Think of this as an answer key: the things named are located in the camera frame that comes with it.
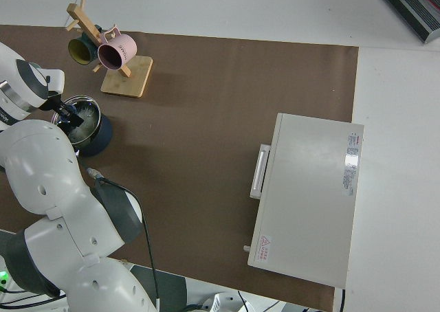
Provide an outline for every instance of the wooden mug stand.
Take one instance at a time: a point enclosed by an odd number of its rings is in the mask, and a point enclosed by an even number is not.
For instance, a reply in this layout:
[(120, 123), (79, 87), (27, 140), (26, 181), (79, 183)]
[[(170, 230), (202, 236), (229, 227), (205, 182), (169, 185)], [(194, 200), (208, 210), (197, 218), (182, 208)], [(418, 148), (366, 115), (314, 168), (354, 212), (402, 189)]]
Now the wooden mug stand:
[[(67, 6), (67, 13), (74, 20), (66, 30), (71, 30), (79, 25), (83, 32), (93, 41), (96, 46), (101, 45), (101, 38), (98, 29), (90, 21), (83, 9), (75, 4)], [(101, 91), (108, 94), (140, 98), (144, 93), (146, 80), (149, 77), (153, 59), (149, 56), (134, 56), (126, 65), (119, 70), (107, 70)], [(102, 67), (99, 63), (94, 69), (97, 72)]]

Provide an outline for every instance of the cable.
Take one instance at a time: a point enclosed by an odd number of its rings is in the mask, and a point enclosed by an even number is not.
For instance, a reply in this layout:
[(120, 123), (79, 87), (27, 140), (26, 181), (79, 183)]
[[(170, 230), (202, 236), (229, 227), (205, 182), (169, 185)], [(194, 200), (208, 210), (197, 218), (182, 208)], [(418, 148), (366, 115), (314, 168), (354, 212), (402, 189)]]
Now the cable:
[(268, 310), (270, 310), (272, 307), (274, 307), (275, 305), (277, 305), (280, 301), (273, 303), (270, 307), (268, 307), (266, 310), (264, 310), (263, 312), (266, 312)]
[(148, 254), (150, 256), (151, 269), (153, 271), (153, 279), (154, 279), (154, 285), (155, 285), (155, 290), (156, 290), (156, 303), (158, 304), (159, 302), (157, 300), (159, 300), (159, 286), (157, 284), (157, 272), (156, 272), (156, 267), (154, 265), (153, 250), (151, 248), (150, 234), (149, 234), (149, 230), (148, 230), (148, 227), (147, 227), (147, 224), (146, 224), (146, 217), (145, 217), (145, 214), (144, 214), (144, 210), (142, 209), (141, 203), (139, 202), (139, 199), (135, 195), (135, 193), (131, 192), (128, 188), (125, 188), (124, 186), (122, 186), (122, 185), (120, 185), (118, 183), (115, 183), (114, 181), (112, 181), (110, 179), (107, 179), (107, 178), (104, 178), (104, 177), (98, 177), (98, 178), (96, 178), (96, 180), (103, 181), (103, 182), (105, 182), (105, 183), (107, 183), (109, 185), (118, 187), (121, 190), (126, 191), (127, 193), (129, 193), (130, 195), (132, 195), (136, 199), (137, 204), (140, 207), (140, 212), (142, 214), (142, 224), (144, 226), (144, 232), (145, 232), (145, 237), (146, 237), (146, 244), (148, 246)]
[(240, 291), (239, 291), (239, 290), (238, 290), (238, 292), (239, 292), (239, 296), (240, 296), (240, 298), (241, 298), (241, 301), (243, 302), (243, 305), (244, 305), (245, 308), (246, 308), (246, 312), (249, 312), (248, 307), (246, 306), (246, 301), (245, 301), (245, 299), (244, 299), (243, 296), (240, 294)]
[(0, 292), (2, 293), (27, 293), (26, 290), (19, 290), (19, 291), (9, 291), (3, 287), (0, 286)]
[(1, 305), (6, 305), (6, 304), (17, 303), (17, 302), (20, 302), (20, 301), (22, 301), (22, 300), (27, 300), (27, 299), (29, 299), (29, 298), (39, 297), (39, 296), (42, 296), (42, 295), (43, 295), (43, 294), (40, 293), (40, 294), (38, 294), (38, 295), (28, 296), (28, 297), (20, 298), (19, 300), (12, 300), (12, 301), (10, 301), (10, 302), (4, 302), (4, 303), (0, 303), (0, 304), (1, 304)]
[(0, 309), (3, 309), (3, 310), (19, 310), (19, 309), (27, 309), (29, 307), (39, 307), (40, 305), (49, 304), (49, 303), (55, 302), (57, 300), (62, 300), (64, 297), (66, 297), (66, 295), (61, 295), (59, 297), (52, 298), (50, 300), (44, 300), (42, 302), (37, 302), (37, 303), (24, 304), (24, 305), (12, 305), (11, 307), (9, 307), (8, 305), (0, 304)]
[(345, 289), (342, 290), (341, 307), (339, 309), (339, 312), (344, 311), (344, 305), (345, 305)]
[(203, 305), (198, 305), (198, 304), (189, 304), (186, 305), (182, 310), (180, 310), (179, 312), (190, 312), (190, 311), (194, 311), (194, 310), (200, 310), (203, 307)]

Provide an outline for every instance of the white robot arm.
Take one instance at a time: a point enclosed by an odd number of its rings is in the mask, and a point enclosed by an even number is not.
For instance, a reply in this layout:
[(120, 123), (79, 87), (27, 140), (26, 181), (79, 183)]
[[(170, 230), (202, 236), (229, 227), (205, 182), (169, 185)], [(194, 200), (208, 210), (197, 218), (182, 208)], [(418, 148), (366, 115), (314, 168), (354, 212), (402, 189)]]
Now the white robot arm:
[(107, 258), (142, 231), (136, 198), (99, 180), (87, 186), (61, 129), (21, 121), (44, 105), (48, 81), (63, 90), (64, 75), (29, 65), (1, 43), (0, 56), (0, 166), (19, 203), (44, 215), (8, 241), (11, 276), (33, 293), (63, 290), (71, 312), (155, 311), (137, 279)]
[(53, 94), (61, 94), (64, 73), (42, 69), (0, 43), (0, 131), (26, 118)]

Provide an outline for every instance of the brown paper mat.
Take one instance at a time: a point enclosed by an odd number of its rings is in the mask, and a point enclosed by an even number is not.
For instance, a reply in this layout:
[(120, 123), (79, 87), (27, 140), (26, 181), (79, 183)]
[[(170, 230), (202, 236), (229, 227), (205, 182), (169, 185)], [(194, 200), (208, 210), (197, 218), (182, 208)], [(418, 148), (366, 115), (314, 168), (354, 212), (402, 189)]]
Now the brown paper mat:
[[(256, 158), (276, 114), (350, 122), (358, 49), (130, 35), (138, 54), (154, 59), (140, 99), (100, 92), (105, 70), (94, 74), (94, 65), (69, 57), (75, 32), (0, 26), (0, 41), (26, 60), (65, 71), (64, 99), (91, 96), (110, 118), (111, 144), (85, 162), (141, 198), (159, 269), (330, 311), (333, 288), (250, 267), (243, 246), (259, 204), (249, 198)], [(38, 218), (21, 209), (4, 175), (0, 189), (1, 228), (18, 231)], [(143, 237), (113, 256), (149, 265)]]

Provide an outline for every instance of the mug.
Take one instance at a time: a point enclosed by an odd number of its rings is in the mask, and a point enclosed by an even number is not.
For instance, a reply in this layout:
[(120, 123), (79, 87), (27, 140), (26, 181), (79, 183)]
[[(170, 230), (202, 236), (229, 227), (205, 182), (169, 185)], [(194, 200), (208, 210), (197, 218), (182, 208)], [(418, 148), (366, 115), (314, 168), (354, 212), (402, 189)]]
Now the mug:
[[(113, 31), (115, 37), (108, 41), (105, 35)], [(107, 69), (120, 69), (136, 55), (136, 42), (129, 35), (121, 34), (116, 26), (101, 33), (100, 37), (102, 44), (98, 48), (98, 58)]]
[[(102, 28), (95, 25), (99, 32)], [(78, 38), (72, 39), (67, 46), (70, 56), (80, 65), (88, 65), (98, 57), (98, 46), (83, 32)]]

